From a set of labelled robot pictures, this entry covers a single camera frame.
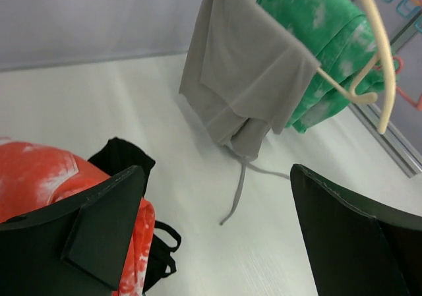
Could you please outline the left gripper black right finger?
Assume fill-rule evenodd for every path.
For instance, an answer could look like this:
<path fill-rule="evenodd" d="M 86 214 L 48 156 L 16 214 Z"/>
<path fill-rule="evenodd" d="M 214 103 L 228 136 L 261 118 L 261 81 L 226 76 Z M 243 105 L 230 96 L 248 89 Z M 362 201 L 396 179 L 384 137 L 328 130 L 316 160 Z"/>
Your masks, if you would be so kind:
<path fill-rule="evenodd" d="M 421 217 L 301 164 L 290 181 L 319 295 L 421 294 Z"/>

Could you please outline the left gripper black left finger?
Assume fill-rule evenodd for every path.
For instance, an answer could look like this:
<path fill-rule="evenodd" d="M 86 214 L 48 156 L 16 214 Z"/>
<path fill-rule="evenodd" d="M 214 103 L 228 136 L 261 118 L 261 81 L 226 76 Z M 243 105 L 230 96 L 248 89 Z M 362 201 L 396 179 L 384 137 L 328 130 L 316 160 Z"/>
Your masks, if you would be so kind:
<path fill-rule="evenodd" d="M 132 166 L 1 224 L 2 295 L 111 295 L 119 287 L 143 196 Z"/>

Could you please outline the red white patterned trousers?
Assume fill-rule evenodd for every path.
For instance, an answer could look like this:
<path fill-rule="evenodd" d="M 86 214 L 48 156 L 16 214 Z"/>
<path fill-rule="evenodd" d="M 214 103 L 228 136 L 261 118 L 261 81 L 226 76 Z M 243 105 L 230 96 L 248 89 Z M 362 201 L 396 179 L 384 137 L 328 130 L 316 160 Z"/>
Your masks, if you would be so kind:
<path fill-rule="evenodd" d="M 72 152 L 2 138 L 1 224 L 78 194 L 113 176 Z"/>

